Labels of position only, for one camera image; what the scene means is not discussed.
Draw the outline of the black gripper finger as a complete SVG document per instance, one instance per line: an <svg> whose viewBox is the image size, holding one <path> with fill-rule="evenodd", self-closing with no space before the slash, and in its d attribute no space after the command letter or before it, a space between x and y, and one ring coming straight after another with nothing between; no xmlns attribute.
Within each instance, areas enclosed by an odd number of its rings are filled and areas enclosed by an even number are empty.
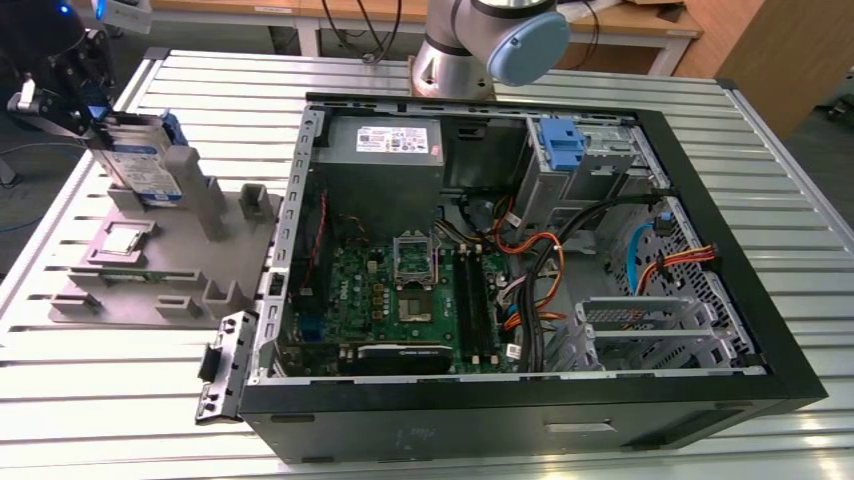
<svg viewBox="0 0 854 480"><path fill-rule="evenodd" d="M7 112L19 123L59 136L74 137L86 144L98 143L90 107L98 98L88 95L62 96L47 89L23 89L7 101Z"/></svg>
<svg viewBox="0 0 854 480"><path fill-rule="evenodd" d="M78 44L52 57L50 66L55 76L51 90L71 107L103 120L112 112L116 83L106 32L87 29Z"/></svg>

